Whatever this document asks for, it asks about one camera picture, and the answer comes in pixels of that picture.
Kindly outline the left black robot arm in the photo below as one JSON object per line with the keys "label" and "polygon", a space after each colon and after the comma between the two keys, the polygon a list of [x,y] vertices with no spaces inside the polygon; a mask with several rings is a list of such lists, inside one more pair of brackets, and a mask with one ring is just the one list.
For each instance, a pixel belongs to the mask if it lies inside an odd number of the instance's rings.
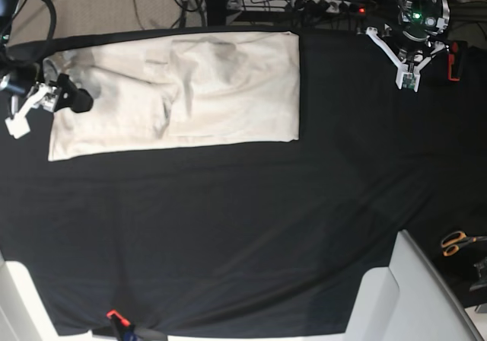
{"label": "left black robot arm", "polygon": [[395,65],[396,86],[417,91],[423,68],[449,50],[441,35],[450,23],[450,7],[447,0],[396,0],[396,5],[396,20],[365,33]]}

